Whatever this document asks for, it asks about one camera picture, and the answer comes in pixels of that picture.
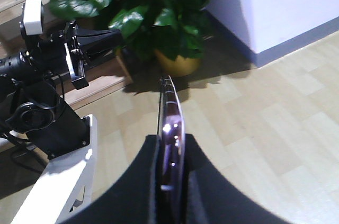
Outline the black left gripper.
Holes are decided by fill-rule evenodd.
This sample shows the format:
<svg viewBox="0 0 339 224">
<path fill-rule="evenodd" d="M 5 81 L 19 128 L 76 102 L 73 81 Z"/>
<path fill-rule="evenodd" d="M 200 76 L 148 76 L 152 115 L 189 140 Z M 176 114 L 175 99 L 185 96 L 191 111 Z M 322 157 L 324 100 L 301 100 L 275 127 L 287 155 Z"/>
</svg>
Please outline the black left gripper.
<svg viewBox="0 0 339 224">
<path fill-rule="evenodd" d="M 82 52 L 78 42 L 83 45 Z M 115 47 L 87 47 L 102 42 L 114 46 L 123 41 L 119 30 L 77 29 L 76 21 L 66 23 L 64 30 L 57 31 L 49 37 L 38 37 L 38 71 L 43 75 L 68 73 L 76 89 L 87 87 L 84 69 L 91 69 L 115 58 Z"/>
</svg>

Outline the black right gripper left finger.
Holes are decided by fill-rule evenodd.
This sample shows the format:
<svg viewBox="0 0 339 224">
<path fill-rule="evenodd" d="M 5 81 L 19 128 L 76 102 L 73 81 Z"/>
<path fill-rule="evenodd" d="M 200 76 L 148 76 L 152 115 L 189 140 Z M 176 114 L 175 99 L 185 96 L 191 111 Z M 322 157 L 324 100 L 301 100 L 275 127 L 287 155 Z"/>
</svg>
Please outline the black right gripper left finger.
<svg viewBox="0 0 339 224">
<path fill-rule="evenodd" d="M 144 144 L 121 177 L 97 200 L 63 223 L 157 223 L 156 160 L 159 139 Z"/>
</svg>

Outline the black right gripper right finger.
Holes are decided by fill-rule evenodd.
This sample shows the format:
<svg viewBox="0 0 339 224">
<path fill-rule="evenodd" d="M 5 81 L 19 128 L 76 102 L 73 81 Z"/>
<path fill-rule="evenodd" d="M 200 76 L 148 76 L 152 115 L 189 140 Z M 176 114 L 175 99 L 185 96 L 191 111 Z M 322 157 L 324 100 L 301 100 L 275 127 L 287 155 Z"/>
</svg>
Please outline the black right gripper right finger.
<svg viewBox="0 0 339 224">
<path fill-rule="evenodd" d="M 185 135 L 184 223 L 287 223 L 234 187 Z"/>
</svg>

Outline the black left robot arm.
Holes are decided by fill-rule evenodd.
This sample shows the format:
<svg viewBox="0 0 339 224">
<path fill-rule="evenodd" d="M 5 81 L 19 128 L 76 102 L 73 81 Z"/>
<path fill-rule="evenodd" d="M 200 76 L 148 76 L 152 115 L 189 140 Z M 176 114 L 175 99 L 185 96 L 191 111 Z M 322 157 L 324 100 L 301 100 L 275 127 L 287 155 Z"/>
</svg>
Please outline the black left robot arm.
<svg viewBox="0 0 339 224">
<path fill-rule="evenodd" d="M 88 86 L 85 65 L 122 43 L 117 29 L 89 30 L 76 21 L 42 39 L 20 25 L 26 49 L 1 59 L 1 135 L 25 134 L 49 159 L 90 143 L 89 120 L 79 117 L 57 91 L 54 77 L 67 73 L 76 89 Z"/>
</svg>

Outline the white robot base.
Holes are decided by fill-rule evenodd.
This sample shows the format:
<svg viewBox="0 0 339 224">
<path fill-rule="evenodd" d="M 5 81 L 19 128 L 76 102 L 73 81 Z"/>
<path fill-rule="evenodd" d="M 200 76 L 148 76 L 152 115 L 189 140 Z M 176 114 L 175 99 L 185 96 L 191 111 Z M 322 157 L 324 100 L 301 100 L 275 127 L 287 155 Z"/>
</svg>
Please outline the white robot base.
<svg viewBox="0 0 339 224">
<path fill-rule="evenodd" d="M 97 119 L 89 119 L 90 143 L 49 161 L 12 223 L 62 223 L 90 203 L 97 163 Z"/>
</svg>

